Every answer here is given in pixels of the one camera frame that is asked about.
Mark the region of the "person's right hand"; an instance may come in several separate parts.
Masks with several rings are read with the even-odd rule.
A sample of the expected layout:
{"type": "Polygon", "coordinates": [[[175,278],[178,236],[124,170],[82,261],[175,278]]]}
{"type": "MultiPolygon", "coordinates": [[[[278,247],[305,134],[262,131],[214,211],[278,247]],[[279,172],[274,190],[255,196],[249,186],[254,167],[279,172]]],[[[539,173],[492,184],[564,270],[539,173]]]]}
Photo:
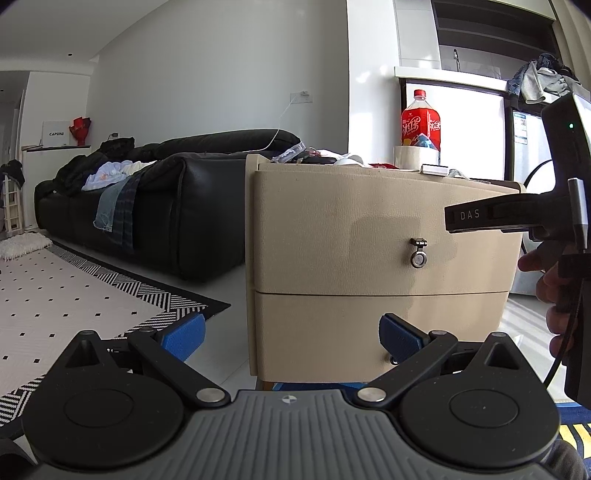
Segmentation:
{"type": "Polygon", "coordinates": [[[535,287],[536,297],[549,304],[546,313],[546,324],[549,332],[554,335],[549,343],[550,354],[557,359],[566,339],[567,327],[574,306],[566,306],[569,301],[571,286],[575,280],[562,278],[558,271],[558,258],[562,253],[574,253],[575,247],[560,242],[541,242],[534,250],[522,255],[518,261],[521,272],[542,272],[542,277],[535,287]]]}

